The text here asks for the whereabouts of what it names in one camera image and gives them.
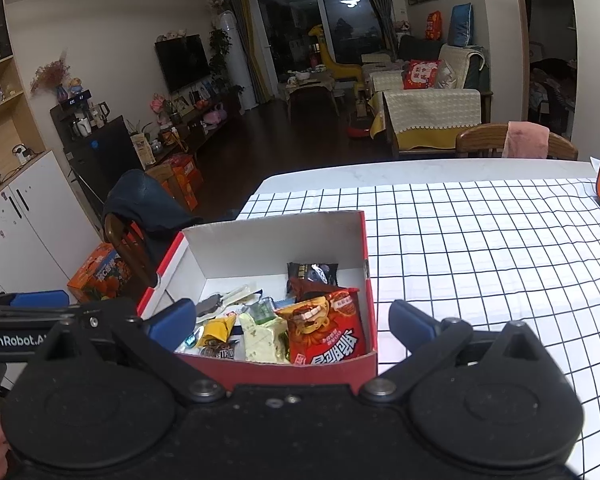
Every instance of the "television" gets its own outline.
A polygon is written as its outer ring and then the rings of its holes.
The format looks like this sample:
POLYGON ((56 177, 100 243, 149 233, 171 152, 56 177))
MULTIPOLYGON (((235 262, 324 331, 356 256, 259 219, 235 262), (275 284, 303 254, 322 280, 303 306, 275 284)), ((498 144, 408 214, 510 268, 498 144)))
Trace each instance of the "television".
POLYGON ((169 92, 176 92, 211 74, 199 35, 155 44, 169 92))

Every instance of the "sliding glass door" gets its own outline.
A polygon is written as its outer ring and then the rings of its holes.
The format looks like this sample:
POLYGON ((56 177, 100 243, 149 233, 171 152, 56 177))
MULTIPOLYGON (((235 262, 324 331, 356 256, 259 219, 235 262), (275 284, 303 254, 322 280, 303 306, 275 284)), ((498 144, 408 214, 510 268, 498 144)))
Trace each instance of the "sliding glass door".
POLYGON ((250 0, 270 87, 288 78, 287 71, 311 66, 315 37, 322 24, 329 54, 337 63, 362 63, 362 54, 384 48, 382 33, 369 0, 250 0))
POLYGON ((369 0, 323 1, 337 63, 362 64, 362 54, 384 48, 378 18, 369 0))
POLYGON ((308 32, 322 23, 318 0, 258 0, 276 74, 310 65, 308 32))

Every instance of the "white plaid tablecloth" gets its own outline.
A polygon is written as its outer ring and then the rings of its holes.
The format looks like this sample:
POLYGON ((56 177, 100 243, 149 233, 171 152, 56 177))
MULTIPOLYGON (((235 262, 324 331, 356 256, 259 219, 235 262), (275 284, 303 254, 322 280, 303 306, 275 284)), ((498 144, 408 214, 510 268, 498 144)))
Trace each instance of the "white plaid tablecloth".
POLYGON ((569 465, 600 479, 600 206, 590 179, 320 189, 252 196, 238 219, 363 210, 379 371, 405 358, 391 302, 480 330, 524 319, 585 412, 569 465))

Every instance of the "cabinet handle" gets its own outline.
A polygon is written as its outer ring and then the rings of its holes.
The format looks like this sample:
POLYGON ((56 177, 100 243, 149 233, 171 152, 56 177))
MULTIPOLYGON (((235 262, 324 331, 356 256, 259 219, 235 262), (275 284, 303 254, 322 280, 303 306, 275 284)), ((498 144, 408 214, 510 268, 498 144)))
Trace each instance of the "cabinet handle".
POLYGON ((18 208, 16 207, 16 205, 13 203, 13 198, 9 197, 9 202, 11 202, 11 205, 13 206, 13 208, 16 210, 16 213, 18 213, 18 216, 20 218, 22 218, 22 215, 20 213, 20 211, 18 211, 18 208))
POLYGON ((24 204, 25 209, 28 211, 29 210, 29 206, 27 205, 27 203, 24 201, 24 198, 22 197, 22 195, 20 194, 20 190, 16 189, 16 193, 18 194, 18 196, 20 197, 20 200, 22 200, 22 203, 24 204))

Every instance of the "metal screw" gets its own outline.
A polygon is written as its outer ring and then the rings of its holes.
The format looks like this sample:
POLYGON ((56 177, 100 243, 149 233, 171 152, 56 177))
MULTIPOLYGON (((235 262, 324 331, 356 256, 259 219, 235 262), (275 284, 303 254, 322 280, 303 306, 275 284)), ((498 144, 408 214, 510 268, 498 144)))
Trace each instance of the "metal screw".
POLYGON ((376 377, 365 384, 365 390, 368 394, 371 394, 374 397, 386 397, 395 393, 397 386, 389 379, 376 377))
POLYGON ((190 391, 195 396, 211 397, 216 394, 218 388, 218 384, 211 379, 199 379, 191 385, 190 391))
POLYGON ((270 408, 282 408, 285 405, 285 401, 282 399, 267 399, 264 403, 270 408))

